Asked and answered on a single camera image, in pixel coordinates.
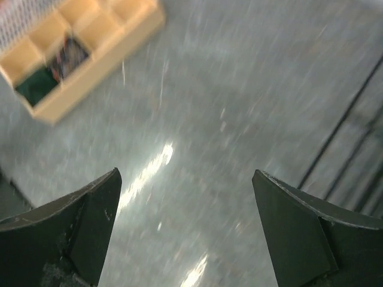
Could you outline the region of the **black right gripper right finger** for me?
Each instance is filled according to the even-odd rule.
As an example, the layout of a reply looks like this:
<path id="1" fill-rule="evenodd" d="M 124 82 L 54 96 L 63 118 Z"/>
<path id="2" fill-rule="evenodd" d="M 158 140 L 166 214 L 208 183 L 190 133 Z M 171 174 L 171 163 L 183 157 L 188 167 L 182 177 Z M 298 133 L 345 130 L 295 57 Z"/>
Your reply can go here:
<path id="1" fill-rule="evenodd" d="M 382 220 L 256 170 L 254 194 L 278 286 L 382 286 Z"/>

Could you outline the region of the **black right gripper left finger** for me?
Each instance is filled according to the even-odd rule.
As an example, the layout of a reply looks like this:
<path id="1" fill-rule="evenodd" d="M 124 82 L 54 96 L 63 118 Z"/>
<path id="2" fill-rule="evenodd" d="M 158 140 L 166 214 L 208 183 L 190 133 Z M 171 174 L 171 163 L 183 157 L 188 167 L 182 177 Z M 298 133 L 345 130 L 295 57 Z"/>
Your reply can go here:
<path id="1" fill-rule="evenodd" d="M 113 168 L 63 197 L 1 220 L 1 286 L 98 286 L 120 200 Z"/>

